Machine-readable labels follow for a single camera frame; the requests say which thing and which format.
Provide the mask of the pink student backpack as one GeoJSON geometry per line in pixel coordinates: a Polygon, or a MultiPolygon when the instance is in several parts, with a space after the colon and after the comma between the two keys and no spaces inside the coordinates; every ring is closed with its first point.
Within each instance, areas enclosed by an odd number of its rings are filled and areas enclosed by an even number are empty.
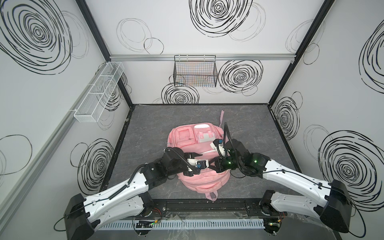
{"type": "Polygon", "coordinates": [[[189,124],[176,127],[168,136],[167,146],[179,148],[185,153],[187,161],[197,169],[196,175],[192,170],[178,173],[179,180],[190,190],[205,194],[206,198],[216,201],[218,190],[230,179],[229,170],[219,170],[212,162],[220,155],[214,145],[215,140],[224,138],[221,126],[211,123],[189,124]]]}

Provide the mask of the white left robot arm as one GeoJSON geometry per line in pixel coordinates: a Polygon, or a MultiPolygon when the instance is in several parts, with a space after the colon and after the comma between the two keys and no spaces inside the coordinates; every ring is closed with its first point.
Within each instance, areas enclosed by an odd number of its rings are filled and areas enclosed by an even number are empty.
{"type": "Polygon", "coordinates": [[[167,147],[161,158],[139,165],[129,179],[94,195],[73,196],[62,220],[69,240],[87,240],[101,227],[126,217],[146,217],[155,209],[149,190],[179,173],[198,175],[209,161],[202,154],[167,147]]]}

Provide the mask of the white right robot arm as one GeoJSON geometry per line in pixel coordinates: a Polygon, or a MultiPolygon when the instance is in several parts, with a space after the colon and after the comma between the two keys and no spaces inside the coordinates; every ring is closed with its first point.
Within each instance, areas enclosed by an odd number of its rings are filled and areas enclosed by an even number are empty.
{"type": "Polygon", "coordinates": [[[211,147],[219,154],[212,160],[216,172],[239,169],[248,177],[273,181],[298,193],[286,195],[267,190],[259,202],[264,215],[294,213],[320,220],[334,231],[349,232],[352,201],[342,182],[329,183],[289,169],[266,155],[250,153],[237,140],[225,143],[216,139],[211,147]]]}

